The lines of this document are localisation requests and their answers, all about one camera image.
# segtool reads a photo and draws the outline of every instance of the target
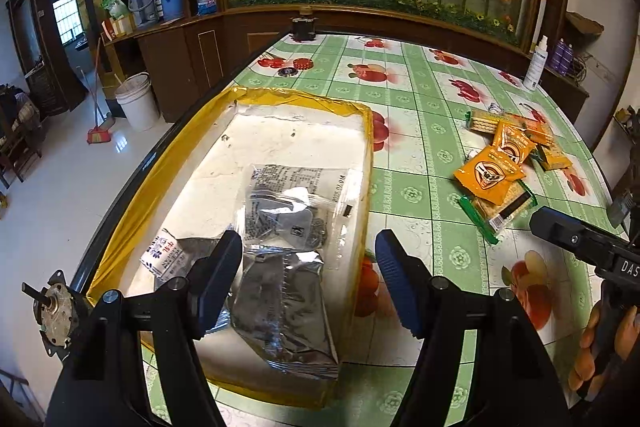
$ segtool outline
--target green floral tablecloth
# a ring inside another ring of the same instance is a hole
[[[286,66],[296,58],[311,58],[314,66],[283,78],[277,74],[280,61],[270,62],[274,58],[286,60]],[[484,242],[460,208],[462,192],[451,176],[470,150],[482,149],[490,139],[467,130],[465,114],[497,102],[508,112],[547,121],[574,163],[571,175],[525,163],[525,182],[539,204],[623,235],[607,219],[610,198],[600,168],[545,92],[529,92],[508,73],[435,47],[338,35],[320,35],[309,43],[287,36],[235,82],[356,100],[382,115],[388,137],[382,139],[386,133],[374,137],[367,248],[373,250],[380,230],[393,229],[405,250],[421,258],[432,273],[448,277],[462,289],[485,294],[504,285],[503,266],[511,269],[528,250],[536,250],[546,263],[554,302],[551,318],[539,333],[561,380],[566,381],[580,330],[599,299],[600,281],[573,255],[534,237],[529,232],[530,212],[510,224],[497,246]],[[227,425],[388,426],[422,342],[401,327],[384,284],[379,292],[378,310],[369,317],[354,318],[351,350],[335,398],[325,409],[314,412],[271,405],[211,386]],[[462,419],[465,412],[475,340],[475,333],[467,331],[447,424]],[[152,409],[169,420],[155,358],[146,349],[143,357]]]

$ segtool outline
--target white bucket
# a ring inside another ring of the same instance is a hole
[[[148,73],[130,76],[116,89],[115,95],[134,130],[151,129],[160,118]]]

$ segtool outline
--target plastic bottle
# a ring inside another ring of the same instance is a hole
[[[536,49],[533,52],[531,63],[529,64],[529,70],[527,70],[527,74],[524,77],[524,87],[530,91],[536,90],[536,87],[538,87],[538,84],[540,83],[542,71],[545,70],[547,56],[546,35],[543,35],[540,39],[540,43],[536,46]]]
[[[560,59],[560,65],[558,66],[558,73],[565,76],[571,68],[571,64],[574,61],[574,47],[569,44],[567,49],[564,50],[562,58]]]
[[[560,65],[560,60],[562,59],[562,55],[564,55],[564,50],[566,48],[566,44],[564,41],[560,39],[556,42],[556,47],[554,48],[554,52],[549,59],[549,63],[547,66],[552,70],[558,70],[558,66]]]

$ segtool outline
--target barcode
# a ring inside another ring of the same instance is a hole
[[[489,226],[496,231],[500,230],[500,227],[503,224],[504,224],[504,218],[500,214],[489,219]]]

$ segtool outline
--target window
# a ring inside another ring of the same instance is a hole
[[[60,39],[62,44],[67,44],[84,31],[78,14],[78,4],[76,4],[76,0],[52,1]]]

